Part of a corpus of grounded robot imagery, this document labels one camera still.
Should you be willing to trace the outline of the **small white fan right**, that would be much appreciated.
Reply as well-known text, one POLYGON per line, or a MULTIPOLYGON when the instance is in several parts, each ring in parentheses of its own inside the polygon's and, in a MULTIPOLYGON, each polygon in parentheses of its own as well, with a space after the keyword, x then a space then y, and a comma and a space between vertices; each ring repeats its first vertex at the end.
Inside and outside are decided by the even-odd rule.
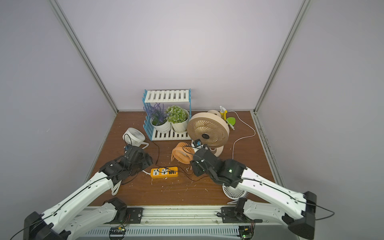
POLYGON ((224 194, 231 200, 238 200, 240 198, 245 198, 248 195, 248 192, 240 188, 234 188, 231 186, 222 185, 224 194))

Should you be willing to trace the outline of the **blue white slatted shelf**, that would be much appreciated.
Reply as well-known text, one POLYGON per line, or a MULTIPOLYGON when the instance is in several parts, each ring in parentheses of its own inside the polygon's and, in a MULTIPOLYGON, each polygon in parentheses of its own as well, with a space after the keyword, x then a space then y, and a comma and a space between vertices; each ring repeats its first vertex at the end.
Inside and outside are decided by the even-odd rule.
POLYGON ((169 122, 169 107, 179 104, 191 104, 191 90, 145 90, 143 94, 144 110, 147 113, 143 128, 151 141, 185 141, 190 137, 185 129, 176 132, 169 122))

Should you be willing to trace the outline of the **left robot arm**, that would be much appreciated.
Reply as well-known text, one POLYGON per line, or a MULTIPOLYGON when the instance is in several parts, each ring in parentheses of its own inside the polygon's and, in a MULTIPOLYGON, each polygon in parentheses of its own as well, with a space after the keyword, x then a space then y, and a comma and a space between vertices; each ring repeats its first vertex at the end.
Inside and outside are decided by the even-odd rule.
POLYGON ((142 148, 126 146, 124 155, 107 162, 83 186, 60 203, 39 214, 25 218, 25 240, 75 240, 105 223, 123 224, 131 218, 127 205, 118 198, 80 216, 90 203, 107 190, 117 192, 120 183, 153 164, 152 157, 142 148))

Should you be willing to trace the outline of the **small white fan left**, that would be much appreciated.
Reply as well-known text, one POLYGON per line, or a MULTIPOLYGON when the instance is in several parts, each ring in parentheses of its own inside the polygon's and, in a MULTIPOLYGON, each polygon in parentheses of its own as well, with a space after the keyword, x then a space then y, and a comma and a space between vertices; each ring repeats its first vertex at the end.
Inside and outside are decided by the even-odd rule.
POLYGON ((123 134, 123 140, 126 145, 125 151, 128 150, 128 145, 132 145, 134 147, 139 147, 142 149, 146 149, 149 146, 149 143, 145 142, 146 138, 144 134, 135 128, 128 128, 123 134))

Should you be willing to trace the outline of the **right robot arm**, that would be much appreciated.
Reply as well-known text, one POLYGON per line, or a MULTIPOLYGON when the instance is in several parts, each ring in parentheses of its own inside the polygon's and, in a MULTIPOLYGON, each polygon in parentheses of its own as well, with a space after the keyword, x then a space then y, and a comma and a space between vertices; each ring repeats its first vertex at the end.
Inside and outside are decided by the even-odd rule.
POLYGON ((316 210, 319 208, 316 194, 310 191, 300 193, 286 189, 263 178, 238 161, 221 160, 210 150, 199 149, 192 155, 191 165, 197 177, 206 174, 218 185, 245 191, 273 205, 272 209, 264 214, 256 210, 254 202, 239 200, 238 219, 247 217, 251 220, 277 220, 301 238, 307 240, 315 238, 315 226, 318 221, 316 210))

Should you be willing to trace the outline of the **yellow power strip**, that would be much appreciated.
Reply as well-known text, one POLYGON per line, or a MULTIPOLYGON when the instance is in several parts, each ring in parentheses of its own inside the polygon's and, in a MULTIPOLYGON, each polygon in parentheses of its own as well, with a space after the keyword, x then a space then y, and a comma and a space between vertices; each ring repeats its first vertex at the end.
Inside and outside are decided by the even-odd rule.
POLYGON ((152 179, 167 179, 178 176, 178 167, 165 167, 151 169, 150 176, 152 179))

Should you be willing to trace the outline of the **small orange fan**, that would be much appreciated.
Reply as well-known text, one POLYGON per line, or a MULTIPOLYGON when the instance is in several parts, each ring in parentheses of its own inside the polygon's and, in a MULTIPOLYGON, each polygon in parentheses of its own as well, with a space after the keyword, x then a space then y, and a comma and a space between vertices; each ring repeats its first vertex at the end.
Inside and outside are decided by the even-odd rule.
POLYGON ((189 165, 194 157, 194 149, 190 144, 180 142, 172 150, 171 161, 178 161, 182 164, 189 165))

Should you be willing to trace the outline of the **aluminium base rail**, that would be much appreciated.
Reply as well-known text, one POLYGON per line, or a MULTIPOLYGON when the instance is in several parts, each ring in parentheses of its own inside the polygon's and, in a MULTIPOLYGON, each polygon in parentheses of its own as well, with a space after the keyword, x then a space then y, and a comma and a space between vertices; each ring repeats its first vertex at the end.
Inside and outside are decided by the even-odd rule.
MULTIPOLYGON (((117 211, 124 208, 116 207, 112 203, 105 203, 101 207, 94 209, 91 212, 87 212, 81 215, 79 218, 76 216, 81 210, 70 211, 61 208, 57 213, 51 212, 53 215, 45 220, 47 224, 53 224, 52 229, 56 233, 60 233, 63 230, 69 228, 71 225, 82 224, 84 227, 86 221, 89 222, 89 226, 85 229, 91 230, 101 224, 111 222, 117 211)), ((247 200, 244 203, 237 202, 235 211, 244 214, 251 220, 261 219, 263 223, 276 223, 288 226, 282 217, 285 215, 285 211, 271 204, 257 203, 251 200, 247 200)), ((162 223, 175 222, 177 220, 183 223, 190 224, 194 222, 201 222, 203 219, 213 219, 218 213, 218 206, 149 206, 144 208, 143 218, 155 219, 162 223)))

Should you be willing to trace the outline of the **green plant white pot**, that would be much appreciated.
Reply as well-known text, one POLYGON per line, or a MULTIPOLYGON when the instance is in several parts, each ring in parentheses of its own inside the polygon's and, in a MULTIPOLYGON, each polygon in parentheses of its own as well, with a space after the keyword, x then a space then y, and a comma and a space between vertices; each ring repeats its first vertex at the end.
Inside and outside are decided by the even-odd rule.
POLYGON ((187 131, 190 114, 187 110, 180 106, 171 106, 166 110, 168 121, 171 123, 173 130, 176 133, 184 133, 187 131))

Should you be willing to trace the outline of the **large beige desk fan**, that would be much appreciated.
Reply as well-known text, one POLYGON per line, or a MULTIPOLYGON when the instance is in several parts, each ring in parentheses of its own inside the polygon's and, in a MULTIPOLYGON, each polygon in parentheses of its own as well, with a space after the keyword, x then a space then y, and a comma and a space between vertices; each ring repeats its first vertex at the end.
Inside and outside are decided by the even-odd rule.
POLYGON ((218 111, 209 110, 191 117, 187 133, 193 142, 200 140, 202 145, 207 145, 209 150, 219 157, 229 140, 230 129, 218 111))

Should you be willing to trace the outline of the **small white fan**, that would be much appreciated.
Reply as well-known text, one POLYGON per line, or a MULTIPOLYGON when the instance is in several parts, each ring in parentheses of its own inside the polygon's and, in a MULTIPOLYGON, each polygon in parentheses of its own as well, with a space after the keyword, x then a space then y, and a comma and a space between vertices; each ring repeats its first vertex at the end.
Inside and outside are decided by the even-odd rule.
POLYGON ((222 185, 224 194, 231 200, 238 200, 240 198, 245 198, 248 195, 248 192, 240 188, 234 188, 231 186, 222 185))
POLYGON ((144 134, 135 128, 128 128, 123 134, 123 140, 126 145, 125 151, 128 150, 128 145, 132 145, 134 147, 139 147, 142 149, 146 149, 149 146, 149 143, 145 142, 146 138, 144 134))

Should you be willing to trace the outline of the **lavender plant white pot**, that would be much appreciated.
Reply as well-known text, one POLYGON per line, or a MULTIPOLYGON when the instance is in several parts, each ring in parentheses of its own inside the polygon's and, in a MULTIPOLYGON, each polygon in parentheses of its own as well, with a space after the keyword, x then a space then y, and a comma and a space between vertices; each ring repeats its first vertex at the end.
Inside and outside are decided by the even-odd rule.
POLYGON ((168 114, 164 104, 155 103, 151 105, 150 103, 145 103, 144 110, 150 117, 151 125, 159 133, 165 134, 171 130, 171 123, 168 121, 168 114))

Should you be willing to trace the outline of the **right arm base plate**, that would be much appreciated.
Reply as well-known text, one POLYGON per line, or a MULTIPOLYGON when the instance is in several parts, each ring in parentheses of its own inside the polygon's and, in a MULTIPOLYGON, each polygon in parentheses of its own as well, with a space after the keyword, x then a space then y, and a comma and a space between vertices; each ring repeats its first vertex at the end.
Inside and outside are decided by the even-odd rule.
POLYGON ((234 224, 251 224, 251 223, 263 223, 261 219, 251 220, 244 214, 235 211, 235 207, 221 207, 221 210, 216 213, 218 218, 222 219, 223 223, 234 223, 234 224))

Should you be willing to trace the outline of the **green round object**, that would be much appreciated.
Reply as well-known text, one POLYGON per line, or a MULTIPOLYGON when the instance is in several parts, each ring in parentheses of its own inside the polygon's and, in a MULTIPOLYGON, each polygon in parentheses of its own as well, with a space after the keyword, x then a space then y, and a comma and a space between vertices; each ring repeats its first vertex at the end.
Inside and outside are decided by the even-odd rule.
POLYGON ((227 123, 229 124, 229 125, 231 125, 231 126, 235 126, 235 124, 236 124, 236 118, 234 118, 234 117, 229 117, 229 118, 227 118, 226 119, 226 121, 227 121, 227 123))

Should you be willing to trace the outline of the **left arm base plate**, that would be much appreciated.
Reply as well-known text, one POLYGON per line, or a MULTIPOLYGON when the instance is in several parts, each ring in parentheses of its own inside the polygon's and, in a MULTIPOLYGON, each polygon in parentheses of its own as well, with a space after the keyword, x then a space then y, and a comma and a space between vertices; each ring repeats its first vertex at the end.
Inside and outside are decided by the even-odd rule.
POLYGON ((115 218, 110 224, 140 224, 144 208, 124 207, 117 211, 115 218))

